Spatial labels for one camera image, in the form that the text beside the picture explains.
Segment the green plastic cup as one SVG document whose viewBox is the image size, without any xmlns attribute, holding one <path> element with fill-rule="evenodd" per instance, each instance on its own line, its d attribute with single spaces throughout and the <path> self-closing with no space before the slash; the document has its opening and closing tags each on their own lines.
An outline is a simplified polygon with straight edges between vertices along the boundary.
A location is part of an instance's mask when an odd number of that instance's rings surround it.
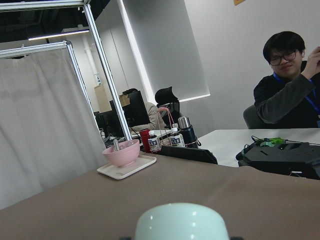
<svg viewBox="0 0 320 240">
<path fill-rule="evenodd" d="M 224 219 L 213 209 L 187 202 L 147 210 L 138 219 L 136 240 L 228 240 Z"/>
</svg>

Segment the black office chair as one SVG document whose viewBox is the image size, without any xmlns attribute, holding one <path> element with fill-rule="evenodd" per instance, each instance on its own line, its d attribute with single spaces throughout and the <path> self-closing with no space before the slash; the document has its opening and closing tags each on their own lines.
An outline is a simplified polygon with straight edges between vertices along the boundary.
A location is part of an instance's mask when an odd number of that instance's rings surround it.
<svg viewBox="0 0 320 240">
<path fill-rule="evenodd" d="M 159 89 L 155 93 L 155 101 L 156 106 L 158 108 L 160 107 L 166 107 L 169 109 L 169 112 L 173 118 L 173 122 L 177 123 L 178 118 L 181 117 L 180 113 L 180 102 L 178 98 L 173 94 L 172 86 L 167 88 Z"/>
</svg>

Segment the tea bottle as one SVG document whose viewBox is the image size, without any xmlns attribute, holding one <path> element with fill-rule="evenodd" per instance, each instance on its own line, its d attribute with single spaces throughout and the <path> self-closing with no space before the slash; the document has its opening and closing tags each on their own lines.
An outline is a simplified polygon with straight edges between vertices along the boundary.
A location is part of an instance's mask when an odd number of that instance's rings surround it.
<svg viewBox="0 0 320 240">
<path fill-rule="evenodd" d="M 185 142 L 183 139 L 183 135 L 179 132 L 177 127 L 173 127 L 171 129 L 170 136 L 168 137 L 169 142 L 174 147 L 185 147 Z"/>
<path fill-rule="evenodd" d="M 154 130 L 149 131 L 148 145 L 151 153 L 157 153 L 161 150 L 161 145 L 158 136 L 155 134 Z"/>
</svg>

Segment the black thermos bottle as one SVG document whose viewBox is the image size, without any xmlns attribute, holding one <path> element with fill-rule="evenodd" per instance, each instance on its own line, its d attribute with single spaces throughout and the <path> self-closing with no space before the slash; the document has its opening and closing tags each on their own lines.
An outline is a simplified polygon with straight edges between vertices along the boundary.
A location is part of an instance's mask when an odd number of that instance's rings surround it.
<svg viewBox="0 0 320 240">
<path fill-rule="evenodd" d="M 198 148 L 197 137 L 189 118 L 187 116 L 179 117 L 178 126 L 180 128 L 180 133 L 183 136 L 185 146 L 187 148 Z"/>
</svg>

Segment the pink bowl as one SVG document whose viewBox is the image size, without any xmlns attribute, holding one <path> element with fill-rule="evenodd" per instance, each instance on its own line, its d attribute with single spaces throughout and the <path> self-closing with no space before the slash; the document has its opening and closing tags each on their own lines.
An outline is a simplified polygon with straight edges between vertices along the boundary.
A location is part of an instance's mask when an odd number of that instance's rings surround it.
<svg viewBox="0 0 320 240">
<path fill-rule="evenodd" d="M 112 145 L 102 152 L 108 163 L 116 167 L 126 167 L 138 158 L 140 153 L 140 141 L 138 139 L 120 142 L 119 147 L 120 150 L 116 151 Z"/>
</svg>

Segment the beige tray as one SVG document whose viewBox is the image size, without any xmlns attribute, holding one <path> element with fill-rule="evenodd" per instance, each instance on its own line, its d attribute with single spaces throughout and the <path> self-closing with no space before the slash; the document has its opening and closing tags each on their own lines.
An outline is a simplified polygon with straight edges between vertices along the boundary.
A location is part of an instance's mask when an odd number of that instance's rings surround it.
<svg viewBox="0 0 320 240">
<path fill-rule="evenodd" d="M 103 165 L 97 169 L 97 172 L 106 175 L 115 180 L 122 180 L 128 176 L 131 176 L 138 171 L 154 164 L 157 158 L 154 156 L 142 155 L 140 154 L 137 159 L 124 167 L 117 167 L 110 163 Z"/>
</svg>

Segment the white curtain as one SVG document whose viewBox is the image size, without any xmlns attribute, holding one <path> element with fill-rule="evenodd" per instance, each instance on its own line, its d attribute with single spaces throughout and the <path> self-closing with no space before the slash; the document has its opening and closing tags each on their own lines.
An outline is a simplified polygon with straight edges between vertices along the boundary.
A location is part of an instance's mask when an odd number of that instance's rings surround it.
<svg viewBox="0 0 320 240">
<path fill-rule="evenodd" d="M 65 48 L 0 61 L 0 207 L 103 165 L 105 145 Z"/>
</svg>

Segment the person in black sweater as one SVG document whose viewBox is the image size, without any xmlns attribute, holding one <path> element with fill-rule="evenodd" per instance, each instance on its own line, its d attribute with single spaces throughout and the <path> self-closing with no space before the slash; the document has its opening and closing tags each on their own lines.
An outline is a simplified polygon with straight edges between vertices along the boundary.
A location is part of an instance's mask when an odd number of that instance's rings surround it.
<svg viewBox="0 0 320 240">
<path fill-rule="evenodd" d="M 303 38 L 292 31 L 271 36 L 263 56 L 273 70 L 253 90 L 258 117 L 271 129 L 320 126 L 320 48 L 305 57 Z"/>
</svg>

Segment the aluminium frame post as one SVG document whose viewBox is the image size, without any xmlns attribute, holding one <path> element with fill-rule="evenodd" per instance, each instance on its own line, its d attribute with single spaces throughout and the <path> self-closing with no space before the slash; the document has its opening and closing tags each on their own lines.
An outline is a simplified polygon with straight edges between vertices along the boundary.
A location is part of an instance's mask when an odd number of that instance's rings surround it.
<svg viewBox="0 0 320 240">
<path fill-rule="evenodd" d="M 31 11 L 31 10 L 45 10 L 45 9 L 58 9 L 58 8 L 75 8 L 82 7 L 89 30 L 92 34 L 93 40 L 95 42 L 95 46 L 99 55 L 99 59 L 102 65 L 102 69 L 104 75 L 107 79 L 108 87 L 111 92 L 111 96 L 116 108 L 117 116 L 119 118 L 119 122 L 126 140 L 131 140 L 131 132 L 129 130 L 128 124 L 126 122 L 125 114 L 122 109 L 120 99 L 115 87 L 115 83 L 113 80 L 112 72 L 109 67 L 109 63 L 103 48 L 103 44 L 97 30 L 94 17 L 91 11 L 90 2 L 88 0 L 48 0 L 48 1 L 32 1 L 32 2 L 12 2 L 12 3 L 1 3 L 0 11 L 4 12 L 19 12 L 19 11 Z M 9 58 L 22 56 L 25 54 L 56 50 L 68 48 L 71 59 L 74 61 L 75 56 L 72 52 L 71 45 L 66 41 L 56 42 L 56 43 L 46 43 L 41 45 L 27 46 L 27 47 L 18 47 L 13 49 L 6 49 L 0 51 L 1 58 Z"/>
</svg>

